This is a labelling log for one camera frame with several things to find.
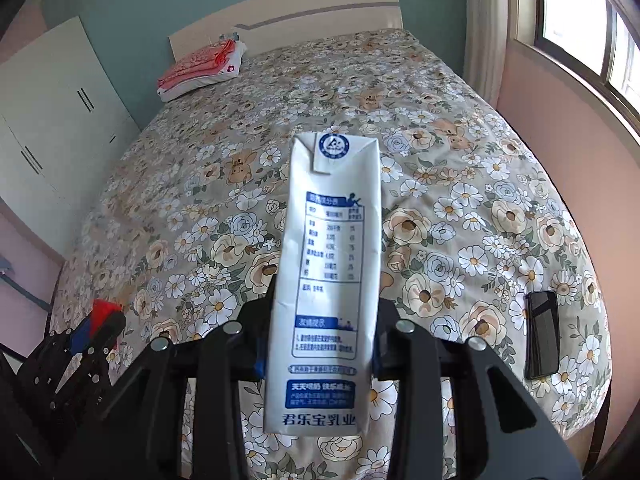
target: wardrobe handle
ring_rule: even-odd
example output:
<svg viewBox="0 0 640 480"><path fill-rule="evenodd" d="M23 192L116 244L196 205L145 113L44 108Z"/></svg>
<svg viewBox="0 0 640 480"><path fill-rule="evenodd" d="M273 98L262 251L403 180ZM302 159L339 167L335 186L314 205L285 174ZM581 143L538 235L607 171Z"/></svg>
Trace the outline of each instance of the wardrobe handle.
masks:
<svg viewBox="0 0 640 480"><path fill-rule="evenodd" d="M91 113L91 108L89 108L89 105L85 102L84 98L82 97L82 94L80 93L80 91L78 90L78 97L81 99L82 104L84 105L84 107L86 108L86 110Z"/></svg>
<svg viewBox="0 0 640 480"><path fill-rule="evenodd" d="M84 96L84 98L87 100L87 102L89 103L89 106L91 107L91 110L93 110L95 108L94 104L91 102L91 99L89 99L89 96L86 94L86 92L84 91L84 88L80 87L80 89L82 90L82 95Z"/></svg>
<svg viewBox="0 0 640 480"><path fill-rule="evenodd" d="M39 175L40 173L38 173L38 170L36 170L36 167L35 167L35 166L31 163L31 161L27 158L27 156L24 154L24 152L20 152L20 153L22 153L22 156L24 157L24 160L26 160L26 161L29 163L29 165L31 166L31 169L32 169L33 171L35 171L35 172L36 172L36 174L38 174L38 175Z"/></svg>
<svg viewBox="0 0 640 480"><path fill-rule="evenodd" d="M33 161L38 165L38 167L39 167L41 170L44 170L44 168L42 167L42 164L40 164L40 163L38 162L38 159L37 159L37 158L35 158L35 156L33 155L33 153L31 153L31 150L29 149L29 147L28 147L26 144L24 145L24 147L27 149L27 151L29 152L29 155L31 155L31 158L32 158L32 159L33 159Z"/></svg>

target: bed headboard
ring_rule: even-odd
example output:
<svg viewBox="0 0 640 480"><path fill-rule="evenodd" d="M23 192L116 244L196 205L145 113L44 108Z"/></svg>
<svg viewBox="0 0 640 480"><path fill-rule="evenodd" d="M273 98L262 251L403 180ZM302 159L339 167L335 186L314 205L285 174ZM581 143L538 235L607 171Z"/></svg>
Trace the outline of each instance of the bed headboard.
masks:
<svg viewBox="0 0 640 480"><path fill-rule="evenodd" d="M169 36L175 59L237 32L255 56L299 41L402 28L398 0L245 0Z"/></svg>

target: windowsill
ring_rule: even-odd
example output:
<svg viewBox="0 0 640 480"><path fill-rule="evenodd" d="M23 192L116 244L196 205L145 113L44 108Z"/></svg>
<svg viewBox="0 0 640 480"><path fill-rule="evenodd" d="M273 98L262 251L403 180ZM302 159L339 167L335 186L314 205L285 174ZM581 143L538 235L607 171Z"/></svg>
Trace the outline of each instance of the windowsill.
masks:
<svg viewBox="0 0 640 480"><path fill-rule="evenodd" d="M519 52L529 57L533 62L543 65L544 68L552 72L560 81L590 104L591 108L598 113L607 126L616 132L620 141L640 167L640 132L600 92L577 73L537 47L523 43L515 38L510 38L508 43L515 46Z"/></svg>

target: white wardrobe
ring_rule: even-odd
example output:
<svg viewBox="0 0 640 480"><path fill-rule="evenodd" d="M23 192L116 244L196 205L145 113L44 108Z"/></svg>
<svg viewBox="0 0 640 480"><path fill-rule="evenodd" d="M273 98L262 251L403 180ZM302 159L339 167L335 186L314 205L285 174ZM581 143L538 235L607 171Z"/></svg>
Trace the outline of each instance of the white wardrobe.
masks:
<svg viewBox="0 0 640 480"><path fill-rule="evenodd" d="M78 17L0 64L0 198L62 256L139 134Z"/></svg>

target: metal screw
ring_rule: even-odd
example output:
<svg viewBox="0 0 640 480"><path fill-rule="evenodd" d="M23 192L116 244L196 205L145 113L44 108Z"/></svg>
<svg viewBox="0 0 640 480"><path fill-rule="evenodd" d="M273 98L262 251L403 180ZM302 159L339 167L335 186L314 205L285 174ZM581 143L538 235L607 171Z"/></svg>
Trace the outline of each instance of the metal screw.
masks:
<svg viewBox="0 0 640 480"><path fill-rule="evenodd" d="M239 334L242 330L242 324L237 321L229 321L222 326L222 330L229 335Z"/></svg>
<svg viewBox="0 0 640 480"><path fill-rule="evenodd" d="M161 352L169 348L169 340L165 337L156 337L151 342L151 349L156 352Z"/></svg>
<svg viewBox="0 0 640 480"><path fill-rule="evenodd" d="M405 334L410 334L415 330L415 325L408 319L401 319L400 321L396 321L396 330L404 332Z"/></svg>
<svg viewBox="0 0 640 480"><path fill-rule="evenodd" d="M481 337L471 337L466 340L466 344L474 350L482 351L486 348L486 341Z"/></svg>

